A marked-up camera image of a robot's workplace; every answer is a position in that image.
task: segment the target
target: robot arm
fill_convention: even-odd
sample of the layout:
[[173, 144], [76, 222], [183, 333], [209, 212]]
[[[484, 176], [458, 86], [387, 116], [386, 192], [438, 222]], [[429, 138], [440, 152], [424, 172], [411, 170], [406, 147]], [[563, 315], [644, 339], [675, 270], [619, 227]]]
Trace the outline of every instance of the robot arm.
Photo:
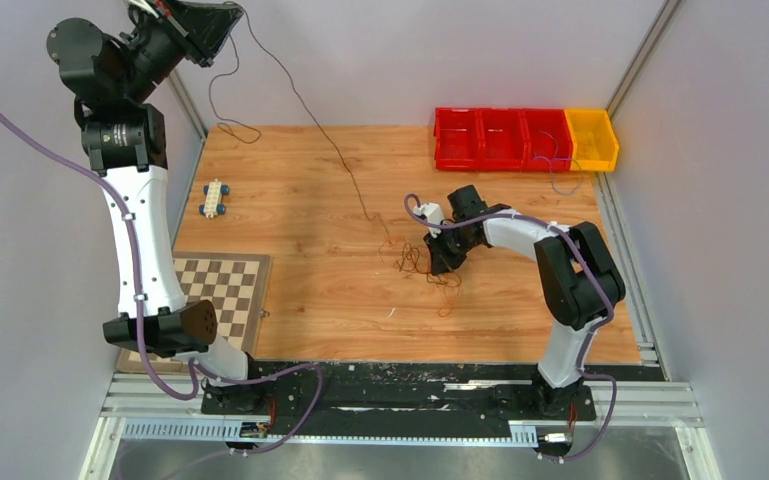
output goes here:
[[[540, 392], [541, 410], [550, 413], [566, 408], [581, 385], [581, 366], [606, 307], [583, 272], [576, 271], [575, 257], [558, 230], [571, 237], [612, 305], [625, 297], [625, 284], [598, 228], [589, 222], [574, 227], [537, 224], [517, 219], [519, 212], [507, 205], [488, 205], [469, 185], [448, 197], [455, 224], [442, 229], [429, 225], [425, 244], [431, 253], [431, 273], [454, 271], [473, 248], [506, 247], [537, 262], [543, 295], [554, 319], [549, 345], [532, 378]], [[443, 224], [440, 206], [433, 203], [413, 208], [430, 224]], [[471, 220], [491, 215], [483, 221]]]
[[[75, 93], [91, 169], [125, 201], [123, 215], [105, 192], [120, 272], [119, 317], [104, 324], [108, 343], [138, 351], [136, 319], [142, 300], [148, 353], [196, 357], [224, 378], [245, 380], [251, 358], [217, 335], [209, 301], [187, 303], [175, 275], [166, 224], [167, 162], [163, 115], [143, 103], [184, 58], [210, 66], [243, 10], [233, 3], [131, 0], [130, 34], [115, 39], [80, 18], [60, 22], [48, 36], [48, 53], [63, 83]], [[125, 222], [136, 231], [134, 262]], [[141, 292], [133, 266], [143, 278]]]

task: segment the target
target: wooden table surface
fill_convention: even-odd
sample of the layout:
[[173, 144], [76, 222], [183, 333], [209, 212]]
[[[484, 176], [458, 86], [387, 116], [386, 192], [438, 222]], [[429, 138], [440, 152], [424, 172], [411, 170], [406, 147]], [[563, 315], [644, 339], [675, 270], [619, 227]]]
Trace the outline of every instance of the wooden table surface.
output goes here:
[[[474, 184], [490, 205], [505, 203], [560, 223], [602, 224], [589, 179], [574, 195], [561, 196], [552, 191], [548, 174], [436, 171], [426, 127], [327, 130], [354, 172], [369, 214], [380, 215], [392, 238], [421, 247], [422, 266], [428, 261], [422, 242], [427, 230], [405, 213], [408, 192], [443, 205], [449, 214], [446, 196]], [[576, 175], [559, 175], [557, 187], [569, 190]], [[228, 184], [231, 195], [224, 200], [228, 213], [208, 220], [198, 206], [202, 187], [213, 179]], [[270, 316], [261, 322], [256, 358], [540, 359], [551, 316], [535, 263], [509, 250], [474, 249], [458, 270], [462, 284], [451, 313], [441, 316], [444, 288], [425, 275], [399, 272], [393, 264], [402, 256], [401, 243], [390, 246], [386, 239], [382, 223], [364, 217], [349, 174], [315, 127], [266, 127], [254, 145], [214, 129], [175, 248], [274, 258], [265, 307]], [[596, 337], [588, 361], [640, 362], [624, 304]]]

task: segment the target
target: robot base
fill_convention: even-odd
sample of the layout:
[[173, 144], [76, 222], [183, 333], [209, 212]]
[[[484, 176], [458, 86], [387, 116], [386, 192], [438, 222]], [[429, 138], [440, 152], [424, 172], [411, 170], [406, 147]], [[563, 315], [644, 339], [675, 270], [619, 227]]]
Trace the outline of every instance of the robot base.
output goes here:
[[[294, 365], [261, 361], [253, 370], [270, 375]], [[569, 419], [569, 403], [563, 411], [547, 415], [532, 401], [539, 395], [536, 387], [525, 382], [511, 384], [510, 380], [529, 378], [533, 365], [346, 362], [320, 366], [327, 383], [300, 435], [508, 438], [509, 420], [564, 424]], [[470, 383], [484, 379], [495, 382], [486, 386]], [[268, 415], [274, 399], [276, 421], [269, 433], [284, 435], [307, 409], [316, 384], [313, 372], [298, 372], [255, 387], [224, 390], [228, 392], [224, 396], [205, 395], [201, 411], [207, 415]], [[596, 419], [588, 387], [577, 389], [573, 404], [579, 421]]]

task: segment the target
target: gray wall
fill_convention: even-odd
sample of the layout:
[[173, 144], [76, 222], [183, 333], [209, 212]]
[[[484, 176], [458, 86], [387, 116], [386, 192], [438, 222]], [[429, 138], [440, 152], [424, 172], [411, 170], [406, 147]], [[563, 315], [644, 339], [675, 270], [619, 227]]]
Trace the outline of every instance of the gray wall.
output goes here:
[[[255, 34], [325, 124], [409, 124], [436, 106], [607, 103], [662, 0], [250, 0]], [[241, 70], [216, 82], [220, 114], [254, 125], [311, 121], [245, 22]], [[233, 67], [180, 69], [201, 115], [207, 84]]]
[[[86, 164], [72, 95], [45, 52], [48, 31], [70, 16], [112, 33], [129, 27], [114, 1], [0, 1], [0, 108], [43, 144]], [[174, 219], [198, 148], [171, 95], [158, 100], [178, 145]], [[116, 315], [116, 289], [99, 189], [0, 126], [0, 479], [77, 476], [113, 371], [116, 352], [101, 323]]]
[[617, 116], [614, 178], [724, 478], [769, 478], [769, 4], [677, 15]]

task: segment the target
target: yellow bin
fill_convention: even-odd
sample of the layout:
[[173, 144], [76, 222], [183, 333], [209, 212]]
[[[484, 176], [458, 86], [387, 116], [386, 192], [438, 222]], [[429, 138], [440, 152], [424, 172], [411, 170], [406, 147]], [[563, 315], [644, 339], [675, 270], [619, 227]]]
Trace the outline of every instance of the yellow bin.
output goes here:
[[572, 137], [570, 170], [613, 172], [620, 144], [605, 110], [564, 109]]

